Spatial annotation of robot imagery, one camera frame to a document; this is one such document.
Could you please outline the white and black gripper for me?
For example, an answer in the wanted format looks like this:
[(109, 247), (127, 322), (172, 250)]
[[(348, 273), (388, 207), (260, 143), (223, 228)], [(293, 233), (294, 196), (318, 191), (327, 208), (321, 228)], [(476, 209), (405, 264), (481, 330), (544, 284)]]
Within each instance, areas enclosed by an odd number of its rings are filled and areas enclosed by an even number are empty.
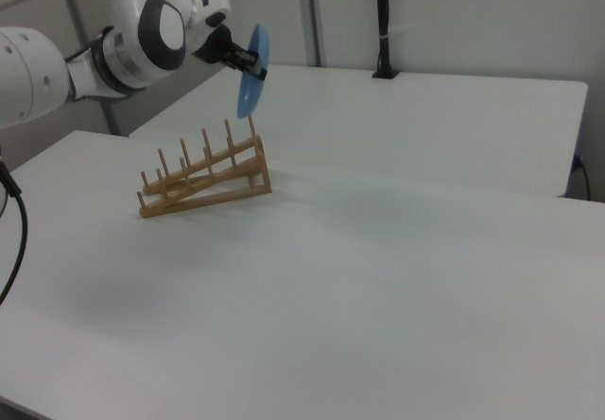
[(231, 14), (230, 0), (191, 0), (191, 4), (189, 53), (206, 63), (220, 62), (254, 79), (265, 80), (268, 65), (263, 58), (239, 45), (232, 48), (231, 32), (224, 25)]

